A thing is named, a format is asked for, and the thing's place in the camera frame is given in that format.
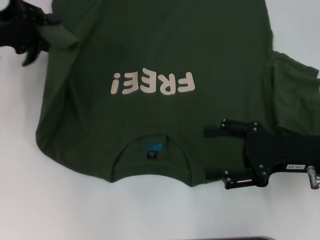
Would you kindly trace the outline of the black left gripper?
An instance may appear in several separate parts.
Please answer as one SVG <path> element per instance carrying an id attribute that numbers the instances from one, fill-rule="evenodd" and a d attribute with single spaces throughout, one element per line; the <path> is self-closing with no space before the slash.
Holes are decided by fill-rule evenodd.
<path id="1" fill-rule="evenodd" d="M 27 51 L 23 67 L 34 63 L 41 52 L 48 52 L 50 48 L 46 41 L 33 45 L 36 42 L 36 24 L 59 25 L 60 19 L 23 0 L 10 0 L 0 11 L 0 46 L 11 47 L 17 54 Z"/>

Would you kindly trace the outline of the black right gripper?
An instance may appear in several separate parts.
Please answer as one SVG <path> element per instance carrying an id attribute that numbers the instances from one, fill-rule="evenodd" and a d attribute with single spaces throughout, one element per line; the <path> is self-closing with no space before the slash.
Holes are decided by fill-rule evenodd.
<path id="1" fill-rule="evenodd" d="M 226 190 L 266 187 L 274 173 L 306 173 L 311 187 L 320 186 L 320 137 L 318 135 L 277 136 L 258 122 L 223 118 L 219 127 L 208 126 L 204 137 L 245 137 L 244 161 L 252 173 L 206 170 L 207 181 L 222 181 Z"/>

